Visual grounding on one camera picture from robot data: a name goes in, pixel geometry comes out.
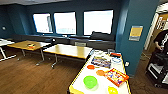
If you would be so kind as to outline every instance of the table leg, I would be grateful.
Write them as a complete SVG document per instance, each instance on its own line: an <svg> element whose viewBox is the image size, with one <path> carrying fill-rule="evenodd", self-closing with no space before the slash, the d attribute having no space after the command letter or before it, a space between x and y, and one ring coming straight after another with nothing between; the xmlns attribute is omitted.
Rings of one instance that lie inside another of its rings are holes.
<svg viewBox="0 0 168 94"><path fill-rule="evenodd" d="M51 65L52 69L54 69L54 65L56 65L56 64L57 64L57 55L55 54L55 63L53 63L53 64Z"/></svg>
<svg viewBox="0 0 168 94"><path fill-rule="evenodd" d="M4 53L4 51L3 51L3 49L2 49L2 47L0 47L0 50L1 50L1 53L2 53L2 55L3 55L3 59L0 59L0 61L3 61L3 60L7 60L7 59L10 59L10 58L13 58L13 57L15 57L16 55L13 55L13 56L10 56L10 57L6 57L6 55L5 55L5 53Z"/></svg>
<svg viewBox="0 0 168 94"><path fill-rule="evenodd" d="M20 60L21 58L26 56L26 53L25 53L25 51L23 49L22 49L22 53L23 53L23 56L19 57L18 60Z"/></svg>
<svg viewBox="0 0 168 94"><path fill-rule="evenodd" d="M36 64L37 66L38 66L38 65L40 65L40 63L44 61L44 54L43 54L43 50L42 50L42 49L40 49L40 51L41 51L42 61L38 62L38 63Z"/></svg>
<svg viewBox="0 0 168 94"><path fill-rule="evenodd" d="M2 53L2 55L3 55L3 57L4 57L4 59L5 59L5 58L6 58L6 55L5 55L5 53L3 52L2 47L0 47L0 50L1 50L1 53Z"/></svg>

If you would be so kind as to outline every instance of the ceiling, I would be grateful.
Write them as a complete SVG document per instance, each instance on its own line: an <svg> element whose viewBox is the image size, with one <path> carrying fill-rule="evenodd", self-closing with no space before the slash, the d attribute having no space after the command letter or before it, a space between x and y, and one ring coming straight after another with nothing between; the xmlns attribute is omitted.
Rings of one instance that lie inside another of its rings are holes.
<svg viewBox="0 0 168 94"><path fill-rule="evenodd" d="M13 4L13 3L21 5L33 5L33 4L61 2L61 1L71 1L71 0L0 0L0 5ZM164 4L166 2L168 2L168 0L160 0L158 5Z"/></svg>
<svg viewBox="0 0 168 94"><path fill-rule="evenodd" d="M168 2L168 0L160 0L160 1L159 1L159 5L164 4L164 3L167 3L167 2Z"/></svg>

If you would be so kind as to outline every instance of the chair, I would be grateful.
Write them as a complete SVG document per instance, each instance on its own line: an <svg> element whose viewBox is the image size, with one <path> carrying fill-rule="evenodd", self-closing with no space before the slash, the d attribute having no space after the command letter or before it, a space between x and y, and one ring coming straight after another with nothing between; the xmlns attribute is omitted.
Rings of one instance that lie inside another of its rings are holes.
<svg viewBox="0 0 168 94"><path fill-rule="evenodd" d="M49 47L51 47L51 46L56 45L56 40L55 40L54 38L45 39L45 42L46 42L46 43L50 43L50 44L47 45L47 46L44 46L44 47L43 47L43 50L44 50L44 49L47 49L47 48L49 48Z"/></svg>

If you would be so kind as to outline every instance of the yellow sign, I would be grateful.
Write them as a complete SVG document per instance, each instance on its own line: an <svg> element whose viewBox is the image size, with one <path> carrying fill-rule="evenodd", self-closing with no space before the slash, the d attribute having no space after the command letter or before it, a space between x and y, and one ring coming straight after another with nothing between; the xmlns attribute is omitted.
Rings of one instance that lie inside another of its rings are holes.
<svg viewBox="0 0 168 94"><path fill-rule="evenodd" d="M130 36L141 36L143 26L132 26Z"/></svg>
<svg viewBox="0 0 168 94"><path fill-rule="evenodd" d="M132 26L129 40L139 41L143 26Z"/></svg>

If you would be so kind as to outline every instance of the window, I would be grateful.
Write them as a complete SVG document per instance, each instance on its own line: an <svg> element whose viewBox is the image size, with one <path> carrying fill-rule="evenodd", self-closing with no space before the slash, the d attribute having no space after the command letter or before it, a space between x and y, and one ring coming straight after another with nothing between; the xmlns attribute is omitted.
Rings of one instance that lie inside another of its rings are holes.
<svg viewBox="0 0 168 94"><path fill-rule="evenodd" d="M58 34L76 34L75 12L54 13L54 19Z"/></svg>
<svg viewBox="0 0 168 94"><path fill-rule="evenodd" d="M84 12L84 35L92 31L111 33L113 10Z"/></svg>
<svg viewBox="0 0 168 94"><path fill-rule="evenodd" d="M50 14L34 14L33 15L36 30L39 33L53 33L51 26Z"/></svg>

